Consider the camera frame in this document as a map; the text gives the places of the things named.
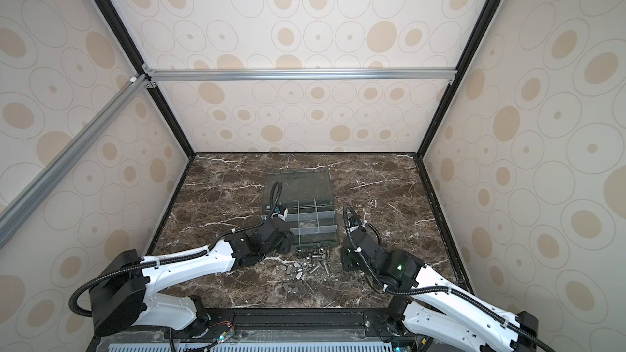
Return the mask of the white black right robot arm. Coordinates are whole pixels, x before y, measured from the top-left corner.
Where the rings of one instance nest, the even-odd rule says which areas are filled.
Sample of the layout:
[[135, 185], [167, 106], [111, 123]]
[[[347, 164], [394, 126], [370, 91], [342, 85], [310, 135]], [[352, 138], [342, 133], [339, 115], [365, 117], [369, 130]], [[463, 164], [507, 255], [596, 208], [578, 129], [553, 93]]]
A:
[[463, 351], [549, 351], [534, 315], [493, 306], [445, 279], [417, 256], [385, 249], [362, 223], [347, 220], [345, 271], [361, 271], [392, 301], [387, 316], [403, 332]]

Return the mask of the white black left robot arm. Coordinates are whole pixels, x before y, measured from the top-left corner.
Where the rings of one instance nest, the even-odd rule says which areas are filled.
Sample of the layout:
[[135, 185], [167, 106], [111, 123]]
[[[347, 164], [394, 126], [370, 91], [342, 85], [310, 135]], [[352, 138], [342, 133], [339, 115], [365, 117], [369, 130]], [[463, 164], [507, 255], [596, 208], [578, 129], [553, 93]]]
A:
[[287, 254], [294, 235], [274, 216], [241, 230], [221, 234], [213, 244], [175, 254], [140, 257], [119, 254], [96, 278], [68, 300], [73, 314], [90, 318], [96, 337], [133, 327], [168, 328], [185, 338], [204, 337], [210, 314], [199, 297], [177, 298], [166, 289], [207, 275], [252, 267], [269, 254]]

